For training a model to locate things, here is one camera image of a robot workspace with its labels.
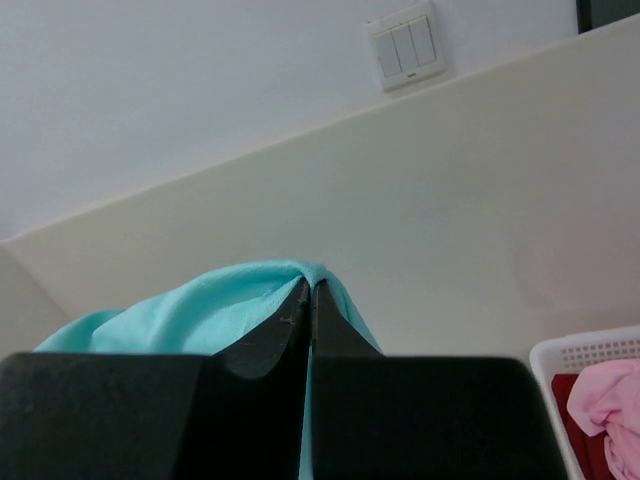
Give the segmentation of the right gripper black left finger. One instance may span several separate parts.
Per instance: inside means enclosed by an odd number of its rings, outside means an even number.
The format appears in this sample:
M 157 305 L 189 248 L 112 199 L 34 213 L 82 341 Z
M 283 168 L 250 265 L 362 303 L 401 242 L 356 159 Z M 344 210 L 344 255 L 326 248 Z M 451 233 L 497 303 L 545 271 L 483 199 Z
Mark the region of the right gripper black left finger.
M 310 288 L 211 355 L 15 353 L 1 364 L 5 479 L 294 479 Z

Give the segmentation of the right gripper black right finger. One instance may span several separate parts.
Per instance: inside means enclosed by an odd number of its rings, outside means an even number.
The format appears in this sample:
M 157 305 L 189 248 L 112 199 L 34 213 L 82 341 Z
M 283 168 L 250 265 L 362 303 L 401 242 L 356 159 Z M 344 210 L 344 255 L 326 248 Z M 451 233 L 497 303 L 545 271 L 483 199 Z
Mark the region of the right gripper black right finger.
M 506 357 L 391 357 L 313 296 L 311 462 L 317 479 L 564 479 L 531 372 Z

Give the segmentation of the teal t shirt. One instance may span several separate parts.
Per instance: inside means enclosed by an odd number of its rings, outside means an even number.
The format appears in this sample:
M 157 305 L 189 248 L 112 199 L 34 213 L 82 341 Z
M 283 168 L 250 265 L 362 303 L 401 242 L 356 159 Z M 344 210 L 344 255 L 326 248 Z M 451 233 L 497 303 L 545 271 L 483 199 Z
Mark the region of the teal t shirt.
M 80 318 L 44 352 L 167 366 L 186 416 L 177 479 L 309 479 L 312 315 L 319 290 L 361 344 L 378 344 L 342 283 L 321 265 L 228 266 L 124 310 Z

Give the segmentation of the white plastic basket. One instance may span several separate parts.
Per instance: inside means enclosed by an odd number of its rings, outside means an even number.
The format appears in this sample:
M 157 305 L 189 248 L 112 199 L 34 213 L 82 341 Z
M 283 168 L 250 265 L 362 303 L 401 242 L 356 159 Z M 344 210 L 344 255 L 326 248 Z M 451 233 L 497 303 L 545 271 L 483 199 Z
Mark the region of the white plastic basket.
M 580 373 L 594 364 L 638 357 L 638 325 L 571 334 L 542 341 L 532 348 L 531 369 L 542 391 L 570 479 L 583 479 L 584 475 L 561 419 L 551 388 L 552 379 L 558 374 Z

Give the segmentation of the red t shirt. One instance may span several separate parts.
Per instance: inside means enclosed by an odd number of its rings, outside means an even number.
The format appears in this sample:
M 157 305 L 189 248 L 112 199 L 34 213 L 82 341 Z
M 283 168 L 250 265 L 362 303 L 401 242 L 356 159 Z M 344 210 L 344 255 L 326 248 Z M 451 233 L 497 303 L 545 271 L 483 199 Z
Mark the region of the red t shirt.
M 555 375 L 551 381 L 551 389 L 560 418 L 584 478 L 614 480 L 605 458 L 605 433 L 599 433 L 594 437 L 588 436 L 568 413 L 567 402 L 577 377 L 577 374 L 559 374 Z

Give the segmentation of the pink t shirt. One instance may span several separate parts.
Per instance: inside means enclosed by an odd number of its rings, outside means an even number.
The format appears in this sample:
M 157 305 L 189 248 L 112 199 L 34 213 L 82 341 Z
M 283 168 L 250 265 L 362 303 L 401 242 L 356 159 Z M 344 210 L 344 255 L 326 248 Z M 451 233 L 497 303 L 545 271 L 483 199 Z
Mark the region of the pink t shirt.
M 611 360 L 578 374 L 567 401 L 569 417 L 589 438 L 600 437 L 607 472 L 639 477 L 639 361 Z

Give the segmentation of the white wall light switch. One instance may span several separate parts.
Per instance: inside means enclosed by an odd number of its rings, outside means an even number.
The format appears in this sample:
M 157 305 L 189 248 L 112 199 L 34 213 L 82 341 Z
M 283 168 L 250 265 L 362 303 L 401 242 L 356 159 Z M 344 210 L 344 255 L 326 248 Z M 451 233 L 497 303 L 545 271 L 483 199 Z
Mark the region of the white wall light switch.
M 364 30 L 384 92 L 445 73 L 446 60 L 432 1 L 420 1 L 369 22 Z

